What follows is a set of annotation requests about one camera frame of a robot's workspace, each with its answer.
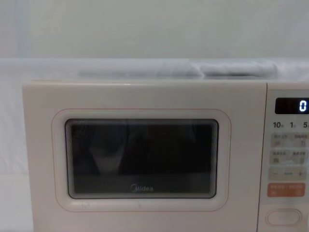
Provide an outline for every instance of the midea logo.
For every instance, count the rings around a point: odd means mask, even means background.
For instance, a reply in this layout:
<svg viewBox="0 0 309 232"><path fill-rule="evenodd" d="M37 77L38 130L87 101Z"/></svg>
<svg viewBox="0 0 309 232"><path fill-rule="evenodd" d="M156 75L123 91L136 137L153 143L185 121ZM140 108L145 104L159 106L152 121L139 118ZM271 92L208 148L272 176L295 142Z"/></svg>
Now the midea logo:
<svg viewBox="0 0 309 232"><path fill-rule="evenodd" d="M131 185L130 189L131 189L131 192L153 192L154 191L153 187L140 186L137 184Z"/></svg>

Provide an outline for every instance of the control button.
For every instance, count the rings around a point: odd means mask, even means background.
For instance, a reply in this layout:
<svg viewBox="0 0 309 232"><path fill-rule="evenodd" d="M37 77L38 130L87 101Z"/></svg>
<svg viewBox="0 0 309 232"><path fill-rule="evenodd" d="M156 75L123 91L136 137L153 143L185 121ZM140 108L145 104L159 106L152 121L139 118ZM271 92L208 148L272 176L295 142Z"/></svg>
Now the control button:
<svg viewBox="0 0 309 232"><path fill-rule="evenodd" d="M308 160L308 150L291 150L290 160L295 164L304 164Z"/></svg>
<svg viewBox="0 0 309 232"><path fill-rule="evenodd" d="M268 197L303 197L306 185L304 183L269 183Z"/></svg>
<svg viewBox="0 0 309 232"><path fill-rule="evenodd" d="M271 150L269 156L270 164L304 164L308 160L308 150Z"/></svg>
<svg viewBox="0 0 309 232"><path fill-rule="evenodd" d="M271 150L269 156L270 164L281 164L289 159L289 150Z"/></svg>
<svg viewBox="0 0 309 232"><path fill-rule="evenodd" d="M276 209L268 213L267 224L273 226L293 226L301 221L301 212L297 209Z"/></svg>
<svg viewBox="0 0 309 232"><path fill-rule="evenodd" d="M271 181L305 181L306 167L270 167L268 179Z"/></svg>
<svg viewBox="0 0 309 232"><path fill-rule="evenodd" d="M272 133L271 146L272 147L284 147L287 141L291 142L288 133Z"/></svg>
<svg viewBox="0 0 309 232"><path fill-rule="evenodd" d="M293 147L307 147L309 145L309 133L289 133Z"/></svg>

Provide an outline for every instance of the microwave window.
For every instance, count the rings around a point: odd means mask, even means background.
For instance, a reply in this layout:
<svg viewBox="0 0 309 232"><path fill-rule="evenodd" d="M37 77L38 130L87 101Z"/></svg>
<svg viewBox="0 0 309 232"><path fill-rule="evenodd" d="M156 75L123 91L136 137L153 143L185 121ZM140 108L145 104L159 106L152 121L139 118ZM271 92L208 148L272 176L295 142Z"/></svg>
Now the microwave window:
<svg viewBox="0 0 309 232"><path fill-rule="evenodd" d="M213 198L218 131L214 119L69 119L69 195Z"/></svg>

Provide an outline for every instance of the control panel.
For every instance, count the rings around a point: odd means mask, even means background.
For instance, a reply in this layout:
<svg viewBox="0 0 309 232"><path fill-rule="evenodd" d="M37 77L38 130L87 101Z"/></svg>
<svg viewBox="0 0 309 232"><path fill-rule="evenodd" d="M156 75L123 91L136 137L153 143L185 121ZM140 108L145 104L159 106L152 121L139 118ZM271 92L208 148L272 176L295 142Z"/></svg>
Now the control panel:
<svg viewBox="0 0 309 232"><path fill-rule="evenodd" d="M307 228L309 91L267 92L258 231Z"/></svg>

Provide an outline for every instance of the orange button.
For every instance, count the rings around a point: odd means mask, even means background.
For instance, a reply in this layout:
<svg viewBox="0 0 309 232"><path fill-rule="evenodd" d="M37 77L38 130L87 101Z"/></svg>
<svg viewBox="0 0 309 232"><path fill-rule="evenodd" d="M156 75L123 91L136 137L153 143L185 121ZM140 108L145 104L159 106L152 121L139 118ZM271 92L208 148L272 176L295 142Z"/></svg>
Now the orange button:
<svg viewBox="0 0 309 232"><path fill-rule="evenodd" d="M304 183L269 183L268 197L303 197L305 195Z"/></svg>

